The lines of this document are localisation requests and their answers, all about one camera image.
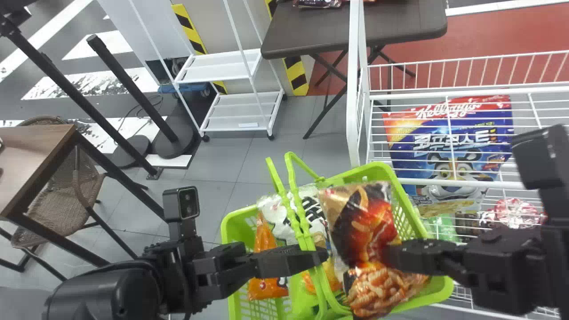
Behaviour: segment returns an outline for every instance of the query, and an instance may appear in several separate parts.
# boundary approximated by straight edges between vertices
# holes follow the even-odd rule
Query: red snack package
[[[540,213],[531,203],[518,198],[500,199],[488,212],[483,213],[481,225],[496,227],[505,225],[513,229],[533,228],[545,221],[545,214]]]
[[[277,241],[269,224],[259,212],[257,217],[257,233],[255,234],[255,246],[253,252],[260,252],[277,247]],[[269,278],[257,279],[252,278],[249,280],[249,287],[247,292],[247,299],[249,300],[263,300],[269,298],[279,298],[288,296],[288,288],[286,286],[285,278]]]
[[[427,276],[387,268],[382,253],[401,242],[391,212],[391,184],[348,184],[320,191],[332,252],[347,266],[344,291],[354,319],[376,319],[417,294]]]

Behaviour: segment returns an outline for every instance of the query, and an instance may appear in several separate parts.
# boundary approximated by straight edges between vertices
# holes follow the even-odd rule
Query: cartoon tiger
[[[439,153],[430,153],[427,157],[428,163],[435,165],[435,167],[433,168],[433,175],[429,179],[492,181],[493,179],[490,176],[474,172],[472,162],[479,160],[481,157],[480,149],[468,149],[463,157],[455,159],[455,168],[453,168],[451,159],[442,157]],[[480,192],[480,188],[474,186],[417,186],[417,195],[428,196],[437,201],[470,198],[477,192]]]

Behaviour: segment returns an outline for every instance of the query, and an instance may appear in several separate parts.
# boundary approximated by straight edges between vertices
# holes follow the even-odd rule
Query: snack bag
[[[306,213],[306,219],[310,222],[310,234],[314,244],[329,249],[328,228],[325,224],[325,217],[318,202],[318,188],[315,184],[307,184],[299,187],[298,194],[302,199],[302,207]],[[296,212],[296,205],[292,198],[292,193],[287,194],[287,201],[290,202],[292,210]],[[279,195],[264,196],[257,202],[257,207],[272,227],[272,232],[277,241],[284,245],[297,244],[298,240],[290,226],[286,208],[282,204]]]
[[[386,113],[384,125],[399,178],[493,181],[512,152],[509,96],[461,97]],[[435,184],[403,188],[424,218],[459,213],[475,220],[487,191]]]
[[[387,245],[401,242],[391,213],[389,182],[326,188],[319,199],[332,250],[347,266],[343,287],[354,319],[382,317],[421,290],[427,276],[402,273],[381,261]]]
[[[518,198],[507,198],[496,201],[493,208],[482,214],[480,221],[487,228],[505,225],[512,229],[525,229],[542,224],[545,219],[545,214],[538,212],[531,203]]]
[[[271,229],[263,214],[259,212],[257,217],[257,233],[255,234],[255,246],[253,252],[260,252],[277,247],[275,237],[271,233]],[[269,298],[279,298],[288,296],[288,288],[285,278],[270,278],[249,280],[249,290],[247,299],[263,300]]]
[[[339,8],[341,0],[294,0],[292,5],[299,8]]]
[[[332,261],[333,257],[328,258],[327,261],[322,263],[322,267],[324,268],[324,272],[326,272],[326,279],[330,284],[330,289],[334,292],[340,290],[342,288],[342,284],[336,277],[336,273],[334,272],[334,264]],[[314,288],[314,284],[312,283],[312,279],[310,278],[310,274],[307,270],[302,271],[302,282],[310,294],[316,294],[316,289]]]

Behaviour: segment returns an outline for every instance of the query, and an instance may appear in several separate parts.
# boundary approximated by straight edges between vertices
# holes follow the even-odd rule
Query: folding table
[[[388,63],[394,63],[381,51],[387,44],[433,39],[447,32],[447,17],[444,0],[380,0],[365,6],[365,29],[371,52],[368,64],[378,56]],[[349,7],[340,9],[299,9],[291,2],[277,6],[265,40],[261,55],[265,59],[310,55],[326,67],[328,72],[347,82],[347,77],[336,69],[348,50]],[[329,64],[319,54],[342,50],[340,56]],[[415,74],[401,68],[410,76]],[[317,85],[327,76],[324,75]],[[304,135],[307,139],[326,113],[348,90],[347,85],[326,104],[318,118]]]

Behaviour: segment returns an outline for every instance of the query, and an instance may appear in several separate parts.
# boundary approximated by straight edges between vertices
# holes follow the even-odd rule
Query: basket handle
[[[290,207],[290,200],[288,199],[287,196],[288,192],[284,188],[285,186],[283,185],[283,182],[279,177],[277,168],[275,167],[275,164],[273,163],[273,160],[270,157],[265,158],[265,162],[267,163],[267,168],[269,169],[269,174],[271,175],[271,179],[273,180],[273,185],[275,187],[275,190],[277,191],[277,194],[281,197],[281,204],[286,209],[286,216],[290,221],[291,228],[294,231],[294,236],[297,239],[302,239],[303,234],[300,228],[300,223],[298,222],[298,219],[296,217],[296,212]],[[299,244],[302,250],[306,250],[306,246],[303,246],[303,243],[299,242]]]
[[[314,178],[314,182],[322,182],[325,180],[325,177],[319,176],[313,169],[311,169],[300,157],[298,157],[294,152],[289,151],[284,154],[284,162],[286,163],[286,169],[288,170],[288,183],[291,187],[296,187],[296,174],[294,172],[294,167],[292,166],[292,162],[296,162],[296,164],[306,171],[309,176]]]
[[[308,222],[308,219],[306,219],[306,212],[304,210],[304,207],[302,206],[302,199],[298,194],[298,186],[296,185],[294,166],[292,165],[293,161],[296,162],[296,164],[301,169],[304,169],[311,177],[313,177],[316,183],[325,181],[325,177],[318,176],[295,153],[289,151],[284,155],[284,162],[286,164],[286,168],[288,171],[288,183],[290,184],[290,192],[292,193],[294,205],[296,206],[296,214],[300,220],[300,226],[302,228],[302,234],[300,235],[300,237],[297,234],[295,235],[296,238],[299,240],[299,244],[302,250],[315,251],[316,245],[314,244],[314,240],[310,235],[310,223]],[[328,305],[335,312],[339,314],[345,314],[345,315],[351,314],[350,309],[339,304],[338,301],[334,298],[334,296],[327,297],[327,294],[325,294],[324,292],[325,290],[329,293],[332,293],[332,290],[330,289],[326,273],[321,265],[318,265],[310,270],[310,277],[312,279],[314,288],[316,289],[317,292],[316,295],[319,299],[320,306]]]

